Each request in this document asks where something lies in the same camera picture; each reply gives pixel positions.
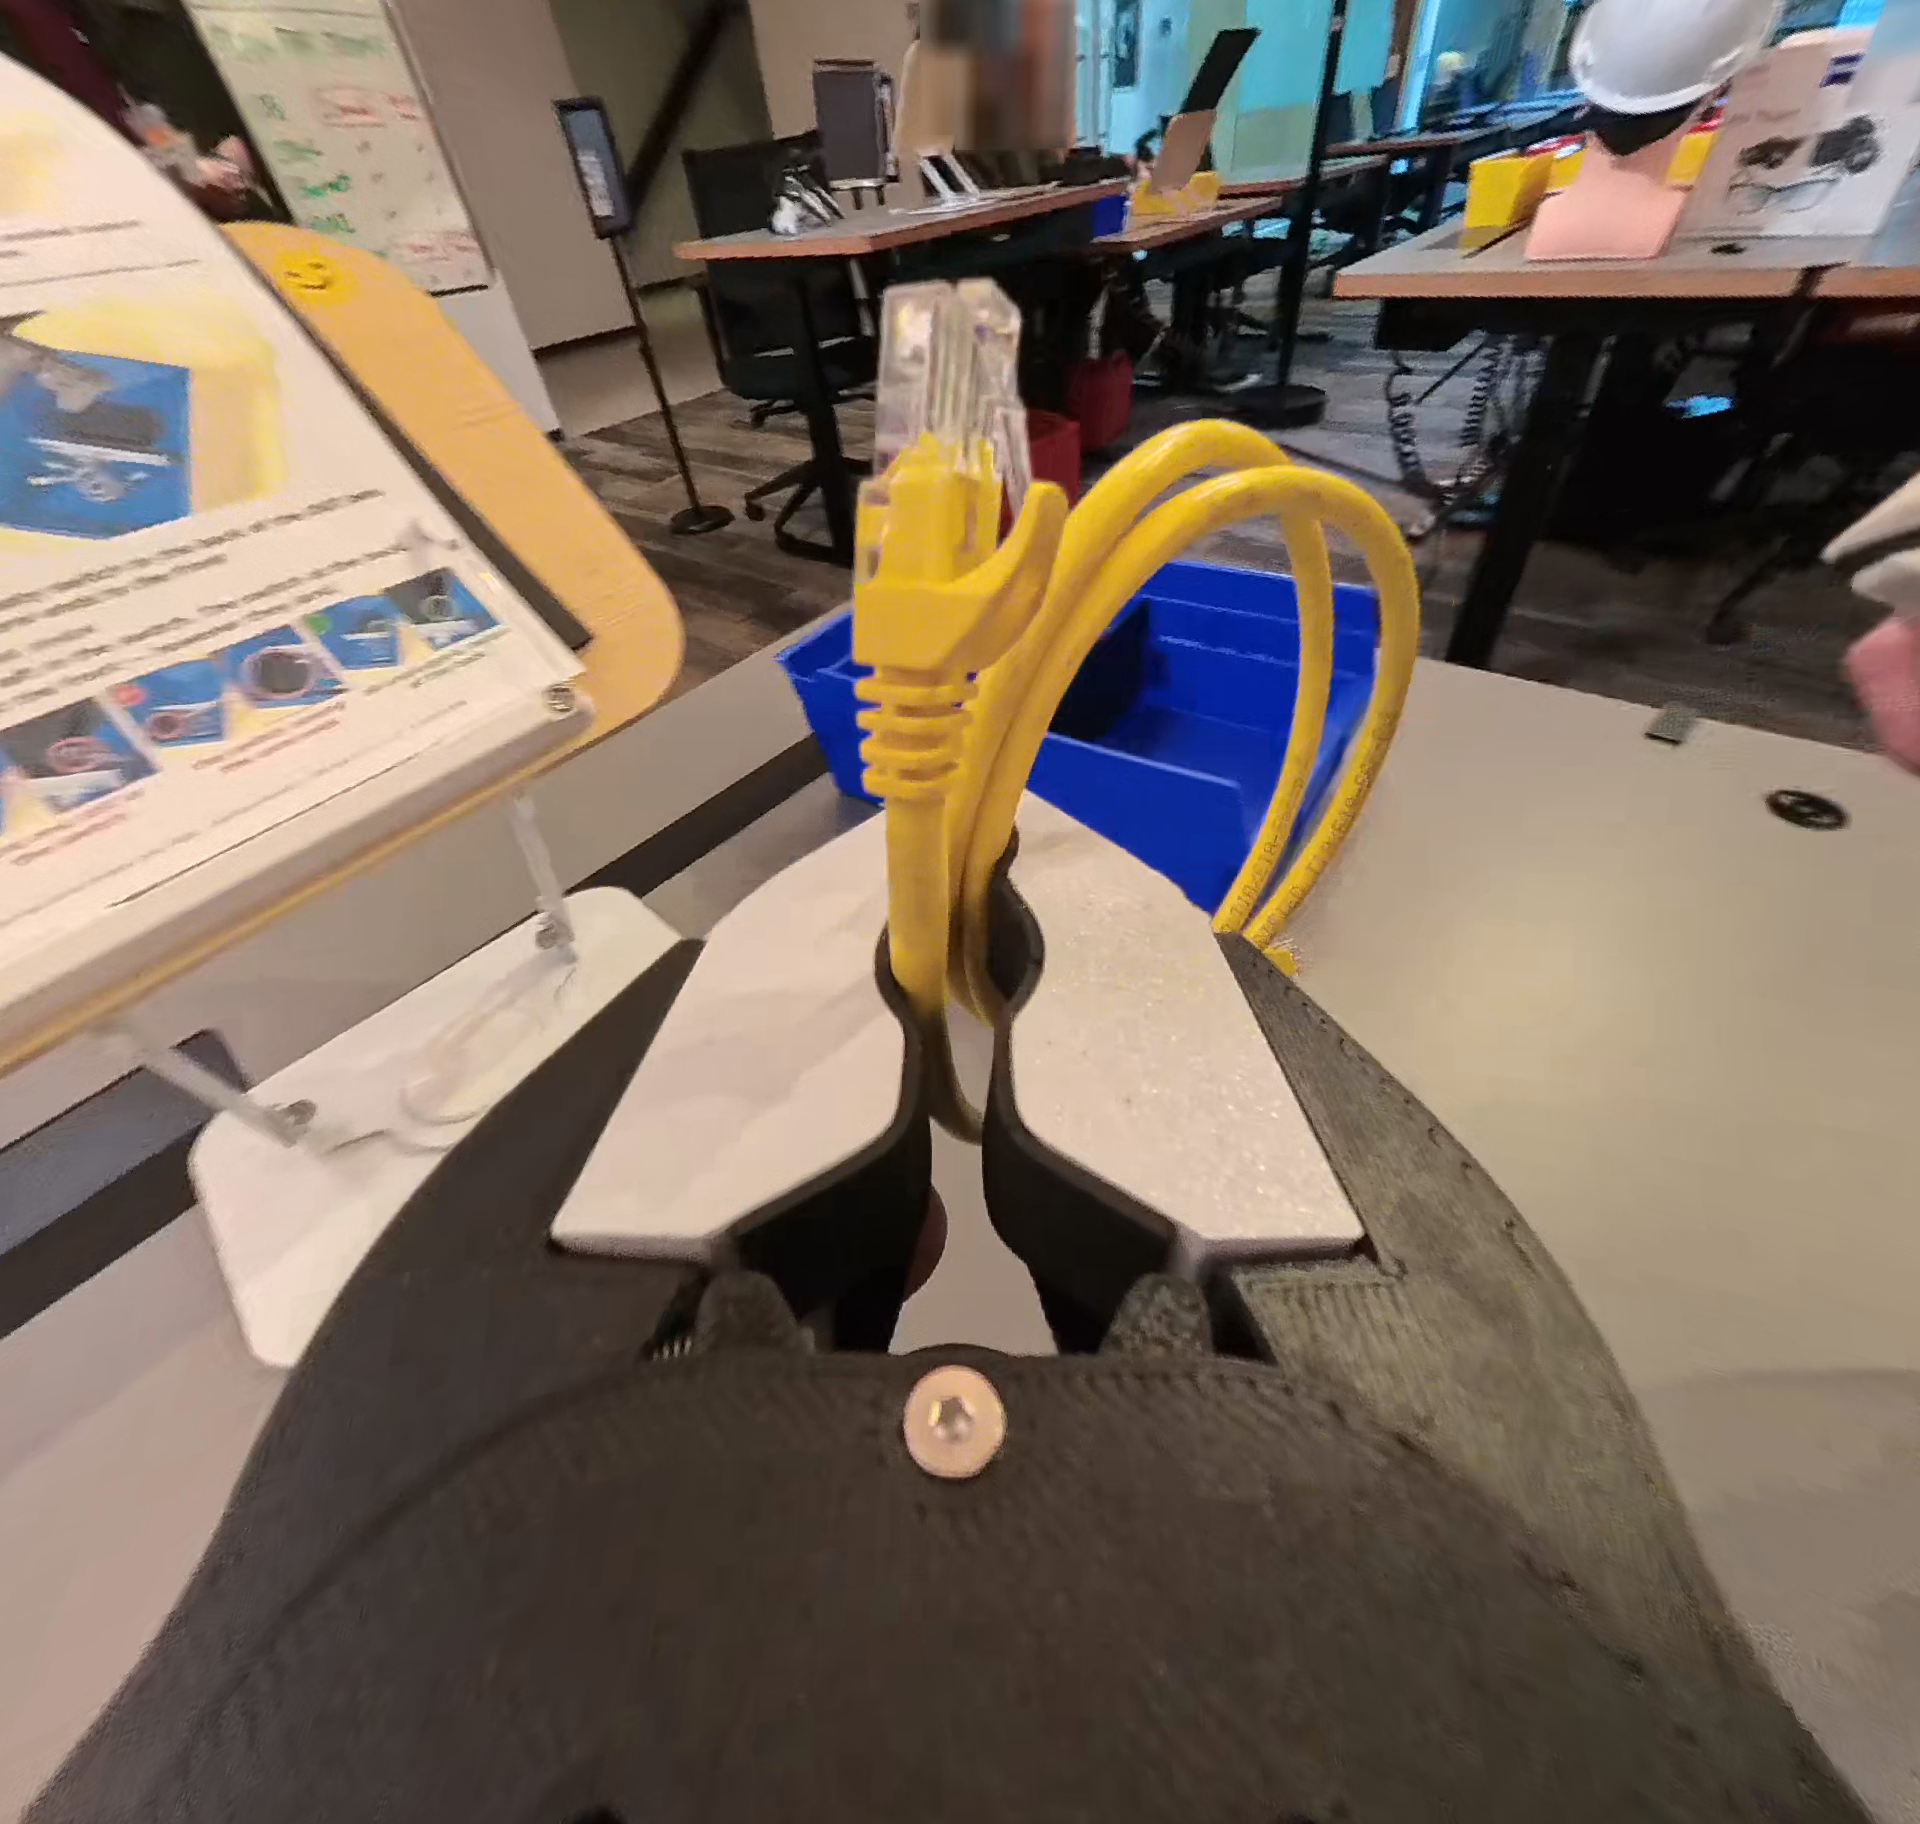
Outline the wood-edged desk with monitor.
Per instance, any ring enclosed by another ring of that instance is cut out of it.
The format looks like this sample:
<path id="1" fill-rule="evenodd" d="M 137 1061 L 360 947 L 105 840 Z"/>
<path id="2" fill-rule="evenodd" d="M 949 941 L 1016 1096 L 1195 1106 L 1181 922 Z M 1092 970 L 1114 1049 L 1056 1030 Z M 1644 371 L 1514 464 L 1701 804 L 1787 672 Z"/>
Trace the wood-edged desk with monitor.
<path id="1" fill-rule="evenodd" d="M 770 265 L 787 278 L 802 315 L 796 338 L 800 381 L 794 397 L 808 423 L 809 459 L 817 470 L 825 539 L 791 539 L 776 531 L 776 546 L 804 563 L 853 563 L 856 476 L 845 452 L 837 409 L 828 401 L 817 334 L 809 323 L 804 260 L 875 265 L 881 278 L 911 276 L 994 276 L 1034 265 L 1045 259 L 1090 252 L 1100 240 L 1097 223 L 1119 223 L 1133 191 L 1129 178 L 1088 184 L 1042 184 L 998 191 L 969 202 L 924 209 L 866 209 L 853 216 L 784 238 L 767 227 L 732 238 L 697 238 L 675 245 L 675 259 L 704 268 L 707 264 L 749 260 Z"/>

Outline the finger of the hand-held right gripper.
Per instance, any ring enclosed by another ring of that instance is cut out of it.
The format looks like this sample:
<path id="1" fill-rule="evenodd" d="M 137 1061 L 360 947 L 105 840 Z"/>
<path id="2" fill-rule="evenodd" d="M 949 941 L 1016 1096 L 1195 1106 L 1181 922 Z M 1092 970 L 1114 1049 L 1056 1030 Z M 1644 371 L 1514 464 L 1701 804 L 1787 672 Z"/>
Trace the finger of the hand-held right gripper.
<path id="1" fill-rule="evenodd" d="M 1920 483 L 1912 473 L 1820 554 L 1820 560 L 1868 603 L 1920 605 L 1918 497 Z"/>

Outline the pink mannequin head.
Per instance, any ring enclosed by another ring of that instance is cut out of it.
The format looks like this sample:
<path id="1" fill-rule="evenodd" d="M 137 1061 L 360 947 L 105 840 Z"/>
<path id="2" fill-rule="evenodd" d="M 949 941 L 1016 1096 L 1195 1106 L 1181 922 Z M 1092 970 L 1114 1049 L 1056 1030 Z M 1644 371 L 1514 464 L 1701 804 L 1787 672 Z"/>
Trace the pink mannequin head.
<path id="1" fill-rule="evenodd" d="M 1528 232 L 1528 264 L 1645 260 L 1668 247 L 1689 190 L 1673 162 L 1697 102 L 1623 111 L 1587 106 L 1572 184 L 1544 201 Z"/>

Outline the instruction sheet on stand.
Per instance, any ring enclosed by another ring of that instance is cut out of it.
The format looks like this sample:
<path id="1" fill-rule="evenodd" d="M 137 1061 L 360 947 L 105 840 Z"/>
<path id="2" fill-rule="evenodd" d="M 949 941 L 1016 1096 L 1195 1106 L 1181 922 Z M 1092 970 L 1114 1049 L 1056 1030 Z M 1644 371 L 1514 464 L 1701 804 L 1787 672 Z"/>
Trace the instruction sheet on stand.
<path id="1" fill-rule="evenodd" d="M 530 802 L 539 775 L 663 700 L 682 674 L 684 625 L 660 576 L 439 302 L 374 255 L 294 227 L 221 232 L 373 401 L 397 446 L 469 517 L 526 600 L 580 628 L 583 662 L 576 686 L 554 695 L 560 730 L 521 757 L 432 788 L 422 808 L 353 815 L 344 839 L 267 858 L 265 886 L 240 889 L 233 906 L 188 910 L 153 937 L 5 1001 L 5 1069 L 84 1030 L 111 1030 L 137 1044 L 151 1069 L 179 1067 L 179 1089 L 217 1102 L 191 1179 L 248 1349 L 291 1370 L 449 1157 L 467 1154 L 500 1106 L 645 976 L 691 962 L 695 943 L 637 895 L 565 893 Z M 510 807 L 535 918 L 416 978 L 353 1027 L 320 1035 L 304 1011 L 306 1056 L 267 1090 L 229 1090 L 141 1035 L 141 1007 L 165 985 L 494 802 Z"/>

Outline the blue plastic storage bin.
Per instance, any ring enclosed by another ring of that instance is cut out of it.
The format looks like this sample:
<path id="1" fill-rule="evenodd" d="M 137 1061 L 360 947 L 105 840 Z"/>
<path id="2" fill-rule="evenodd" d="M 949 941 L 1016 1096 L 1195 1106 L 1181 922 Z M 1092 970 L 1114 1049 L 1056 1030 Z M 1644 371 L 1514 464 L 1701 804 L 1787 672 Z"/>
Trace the blue plastic storage bin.
<path id="1" fill-rule="evenodd" d="M 1378 596 L 1333 589 L 1333 695 L 1300 823 L 1311 831 L 1367 712 L 1379 649 Z M 866 791 L 853 614 L 835 612 L 776 650 L 831 779 Z M 1179 558 L 1160 566 L 1076 670 L 1030 791 L 1133 852 L 1213 911 L 1282 773 L 1299 680 L 1299 600 L 1287 571 Z"/>

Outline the small upright monitor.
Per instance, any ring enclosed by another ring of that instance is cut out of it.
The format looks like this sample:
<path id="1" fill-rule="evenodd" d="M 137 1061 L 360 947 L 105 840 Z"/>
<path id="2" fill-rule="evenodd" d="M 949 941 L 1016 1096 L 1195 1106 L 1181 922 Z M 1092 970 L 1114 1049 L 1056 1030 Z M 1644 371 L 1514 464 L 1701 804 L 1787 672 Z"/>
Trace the small upright monitor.
<path id="1" fill-rule="evenodd" d="M 895 79 L 878 60 L 816 58 L 809 72 L 823 178 L 883 191 L 896 178 Z"/>

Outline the black pole stand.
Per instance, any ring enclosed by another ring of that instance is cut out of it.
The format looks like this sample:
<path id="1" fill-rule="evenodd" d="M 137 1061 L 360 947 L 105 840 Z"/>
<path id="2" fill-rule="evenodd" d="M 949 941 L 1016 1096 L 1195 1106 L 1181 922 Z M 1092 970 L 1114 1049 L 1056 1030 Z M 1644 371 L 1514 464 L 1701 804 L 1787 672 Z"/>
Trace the black pole stand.
<path id="1" fill-rule="evenodd" d="M 1274 357 L 1272 376 L 1250 384 L 1249 390 L 1239 390 L 1234 397 L 1238 417 L 1246 423 L 1266 433 L 1315 426 L 1324 419 L 1328 409 L 1324 388 L 1292 379 L 1292 361 L 1300 340 L 1311 227 L 1324 181 L 1324 161 L 1338 89 L 1338 64 L 1346 41 L 1347 11 L 1351 0 L 1333 0 L 1324 64 L 1317 85 L 1315 126 L 1308 133 L 1308 161 L 1292 209 L 1287 210 L 1287 242 L 1280 264 L 1280 290 L 1270 338 Z"/>

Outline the small yellow plastic bin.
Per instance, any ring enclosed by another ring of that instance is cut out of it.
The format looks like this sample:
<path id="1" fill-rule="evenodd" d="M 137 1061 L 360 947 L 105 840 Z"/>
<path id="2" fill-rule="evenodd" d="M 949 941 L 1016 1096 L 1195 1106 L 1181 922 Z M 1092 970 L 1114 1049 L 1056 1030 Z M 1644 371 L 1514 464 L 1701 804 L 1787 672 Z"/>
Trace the small yellow plastic bin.
<path id="1" fill-rule="evenodd" d="M 1524 230 L 1552 194 L 1572 184 L 1584 156 L 1586 140 L 1566 133 L 1473 161 L 1461 219 L 1465 240 L 1491 245 Z"/>

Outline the white eyewear box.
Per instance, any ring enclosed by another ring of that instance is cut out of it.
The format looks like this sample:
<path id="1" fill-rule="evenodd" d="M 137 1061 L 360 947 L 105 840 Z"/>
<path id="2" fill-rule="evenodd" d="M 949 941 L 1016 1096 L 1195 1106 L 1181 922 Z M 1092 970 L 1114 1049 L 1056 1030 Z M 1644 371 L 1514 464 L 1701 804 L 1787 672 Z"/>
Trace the white eyewear box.
<path id="1" fill-rule="evenodd" d="M 1916 41 L 1784 37 L 1733 81 L 1678 242 L 1878 235 L 1916 169 L 1916 85 Z"/>

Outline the black office chair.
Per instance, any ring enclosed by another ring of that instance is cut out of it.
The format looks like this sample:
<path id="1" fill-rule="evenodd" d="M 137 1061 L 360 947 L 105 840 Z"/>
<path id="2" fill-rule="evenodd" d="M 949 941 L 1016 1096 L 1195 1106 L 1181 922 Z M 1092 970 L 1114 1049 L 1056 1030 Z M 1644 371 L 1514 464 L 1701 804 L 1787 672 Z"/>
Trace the black office chair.
<path id="1" fill-rule="evenodd" d="M 700 238 L 766 230 L 780 176 L 823 172 L 817 128 L 684 152 L 687 190 Z M 817 334 L 828 401 L 874 390 L 875 340 L 849 264 L 804 260 L 809 323 Z M 707 264 L 697 281 L 707 344 L 724 388 L 749 404 L 747 423 L 800 409 L 800 305 L 787 278 L 749 260 Z"/>

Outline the black sign stand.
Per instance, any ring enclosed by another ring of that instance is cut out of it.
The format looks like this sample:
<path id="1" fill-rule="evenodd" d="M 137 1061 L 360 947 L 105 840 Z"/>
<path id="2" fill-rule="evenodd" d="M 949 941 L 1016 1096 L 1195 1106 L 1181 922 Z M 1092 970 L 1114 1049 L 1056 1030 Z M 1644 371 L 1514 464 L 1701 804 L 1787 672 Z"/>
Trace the black sign stand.
<path id="1" fill-rule="evenodd" d="M 684 508 L 679 508 L 668 518 L 668 530 L 682 537 L 707 537 L 724 531 L 733 522 L 733 514 L 724 505 L 709 504 L 697 489 L 695 470 L 687 455 L 684 434 L 675 419 L 674 401 L 668 394 L 666 376 L 660 371 L 651 330 L 647 323 L 647 313 L 639 297 L 639 281 L 629 252 L 629 238 L 637 223 L 637 210 L 633 197 L 629 194 L 626 169 L 617 152 L 610 107 L 598 97 L 573 94 L 554 99 L 554 116 L 562 128 L 567 158 L 576 172 L 591 230 L 597 240 L 604 242 L 613 252 L 629 315 L 633 319 L 639 364 L 655 390 L 668 450 L 684 487 Z"/>

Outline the wood-edged desk with mannequin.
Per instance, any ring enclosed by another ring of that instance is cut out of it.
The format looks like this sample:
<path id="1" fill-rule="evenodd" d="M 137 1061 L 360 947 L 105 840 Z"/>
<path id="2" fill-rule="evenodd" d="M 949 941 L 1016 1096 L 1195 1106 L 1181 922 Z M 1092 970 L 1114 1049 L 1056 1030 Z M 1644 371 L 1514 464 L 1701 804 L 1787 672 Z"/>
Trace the wood-edged desk with mannequin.
<path id="1" fill-rule="evenodd" d="M 1374 252 L 1333 278 L 1341 301 L 1379 305 L 1379 348 L 1452 348 L 1473 331 L 1520 334 L 1544 351 L 1537 390 L 1507 467 L 1494 524 L 1457 600 L 1445 659 L 1491 666 L 1535 546 L 1623 356 L 1692 331 L 1748 323 L 1776 371 L 1838 313 L 1916 315 L 1916 259 L 1874 238 L 1723 238 L 1653 259 L 1528 260 L 1520 238 L 1470 252 L 1461 227 Z"/>

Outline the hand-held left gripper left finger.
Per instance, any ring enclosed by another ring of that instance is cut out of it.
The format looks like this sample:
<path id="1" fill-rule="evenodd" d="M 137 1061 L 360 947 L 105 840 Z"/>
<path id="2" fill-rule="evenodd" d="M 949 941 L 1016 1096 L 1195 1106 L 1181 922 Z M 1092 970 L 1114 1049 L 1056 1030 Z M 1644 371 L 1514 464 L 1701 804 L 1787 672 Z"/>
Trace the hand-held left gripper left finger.
<path id="1" fill-rule="evenodd" d="M 886 953 L 878 816 L 709 929 L 552 1235 L 776 1280 L 835 1347 L 886 1351 L 932 1206 L 927 1055 Z"/>

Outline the whiteboard with handwriting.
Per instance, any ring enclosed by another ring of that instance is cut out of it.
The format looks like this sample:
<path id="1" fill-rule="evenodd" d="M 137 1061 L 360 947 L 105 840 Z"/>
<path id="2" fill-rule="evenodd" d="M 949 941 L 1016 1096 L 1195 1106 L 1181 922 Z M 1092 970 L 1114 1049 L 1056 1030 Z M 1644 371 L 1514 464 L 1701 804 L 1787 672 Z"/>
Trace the whiteboard with handwriting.
<path id="1" fill-rule="evenodd" d="M 482 293 L 490 259 L 386 0 L 179 0 L 291 219 L 419 290 Z"/>

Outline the person's right hand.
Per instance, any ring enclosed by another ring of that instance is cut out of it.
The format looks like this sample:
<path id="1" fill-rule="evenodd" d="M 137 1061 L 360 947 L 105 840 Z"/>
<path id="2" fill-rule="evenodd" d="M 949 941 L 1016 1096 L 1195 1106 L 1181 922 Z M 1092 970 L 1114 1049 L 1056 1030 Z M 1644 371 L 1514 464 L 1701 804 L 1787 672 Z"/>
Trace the person's right hand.
<path id="1" fill-rule="evenodd" d="M 1850 645 L 1843 672 L 1882 757 L 1918 775 L 1918 616 L 1885 614 Z"/>

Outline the white hard hat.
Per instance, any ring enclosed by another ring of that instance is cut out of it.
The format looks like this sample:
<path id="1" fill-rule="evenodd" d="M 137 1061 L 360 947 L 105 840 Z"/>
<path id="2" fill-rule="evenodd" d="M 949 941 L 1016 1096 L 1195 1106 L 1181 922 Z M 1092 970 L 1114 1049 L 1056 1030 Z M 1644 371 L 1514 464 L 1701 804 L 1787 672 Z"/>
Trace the white hard hat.
<path id="1" fill-rule="evenodd" d="M 1597 0 L 1572 37 L 1578 91 L 1616 116 L 1685 107 L 1771 41 L 1787 0 Z"/>

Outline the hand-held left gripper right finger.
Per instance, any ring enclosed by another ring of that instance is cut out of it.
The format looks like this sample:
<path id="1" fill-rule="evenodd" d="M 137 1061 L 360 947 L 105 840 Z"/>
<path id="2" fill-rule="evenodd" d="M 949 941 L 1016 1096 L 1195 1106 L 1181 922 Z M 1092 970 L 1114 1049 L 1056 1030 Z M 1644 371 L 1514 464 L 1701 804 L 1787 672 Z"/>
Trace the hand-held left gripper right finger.
<path id="1" fill-rule="evenodd" d="M 1367 1227 L 1225 937 L 1097 833 L 1020 833 L 990 893 L 981 1125 L 994 1233 L 1092 1351 L 1151 1276 L 1342 1267 Z"/>

